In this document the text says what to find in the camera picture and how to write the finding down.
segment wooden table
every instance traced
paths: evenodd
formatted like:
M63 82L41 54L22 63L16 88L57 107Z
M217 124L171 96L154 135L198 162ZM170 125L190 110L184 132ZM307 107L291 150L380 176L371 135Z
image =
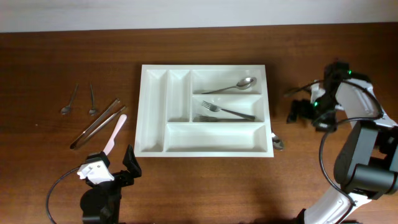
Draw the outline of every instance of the wooden table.
M1 223L49 223L45 196L62 174L104 148L116 123L78 151L68 146L92 121L90 82L103 110L115 97L127 123L110 154L111 172L124 169L134 144L142 64L266 65L271 119L286 150L275 158L138 158L142 177L123 189L120 221L128 223L250 223L293 218L329 187L318 165L321 135L303 122L286 124L292 98L282 93L323 77L335 58L368 74L376 96L398 120L398 24L268 26L212 29L106 30L0 34ZM60 109L80 84L73 110ZM305 94L296 98L307 97ZM349 126L326 144L331 174ZM54 190L58 223L81 223L88 190L72 175ZM361 207L350 218L395 223L397 196Z

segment metal tongs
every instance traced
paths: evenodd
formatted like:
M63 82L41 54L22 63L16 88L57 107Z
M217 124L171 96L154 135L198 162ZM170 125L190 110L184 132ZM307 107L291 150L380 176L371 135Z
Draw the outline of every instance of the metal tongs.
M78 149L80 146L84 145L84 143L88 142L88 140L91 139L91 137L93 137L99 130L101 130L106 124L108 124L110 121L112 121L115 117L117 117L117 115L119 115L122 110L126 109L126 106L123 106L122 108L120 108L117 112L113 113L111 116L109 116L108 118L106 118L105 121L103 121L101 124L100 122L105 119L105 117L109 114L109 112L111 111L111 109L120 102L119 98L116 98L112 104L110 104L110 106L104 111L104 113L101 114L101 116L99 116L99 118L97 118L87 129L85 129L75 140L72 144L70 144L70 149ZM83 142L79 143L79 141L86 136L86 138L84 138Z

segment white wall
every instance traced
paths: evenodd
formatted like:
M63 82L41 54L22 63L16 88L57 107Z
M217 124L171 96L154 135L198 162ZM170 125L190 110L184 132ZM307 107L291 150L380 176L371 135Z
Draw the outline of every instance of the white wall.
M0 0L0 32L398 21L398 0Z

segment fork tines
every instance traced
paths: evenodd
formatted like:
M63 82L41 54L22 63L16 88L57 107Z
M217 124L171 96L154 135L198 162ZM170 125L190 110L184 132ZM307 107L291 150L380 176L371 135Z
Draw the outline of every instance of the fork tines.
M207 122L208 119L207 119L206 116L199 116L199 121L200 121L200 122Z
M207 109L210 109L210 107L213 106L213 104L211 104L209 102L206 102L204 100L202 101L201 105L204 106Z

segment spoon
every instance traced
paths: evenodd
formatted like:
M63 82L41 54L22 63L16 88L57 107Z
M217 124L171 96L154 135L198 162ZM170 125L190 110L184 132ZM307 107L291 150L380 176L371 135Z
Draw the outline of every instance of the spoon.
M89 110L88 114L94 115L98 112L98 110L94 106L94 92L93 92L93 85L90 83L90 91L91 91L91 109Z
M61 109L61 114L68 114L70 112L70 110L72 110L72 108L70 106L72 105L72 102L75 99L76 92L77 92L78 88L79 88L79 84L77 83L76 87L75 87L75 91L73 91L73 94L72 94L72 97L70 98L68 106Z
M272 146L274 149L277 150L284 150L284 142L279 139L279 137L274 133L274 131L271 128L271 138L272 138Z
M218 92L218 91L227 90L229 88L237 88L239 90L246 90L246 89L254 86L256 83L257 83L257 78L255 78L255 77L247 77L247 78L243 78L242 80L240 80L235 86L222 88L222 89L215 90L215 91L209 91L209 92L202 93L202 94L215 93L215 92Z

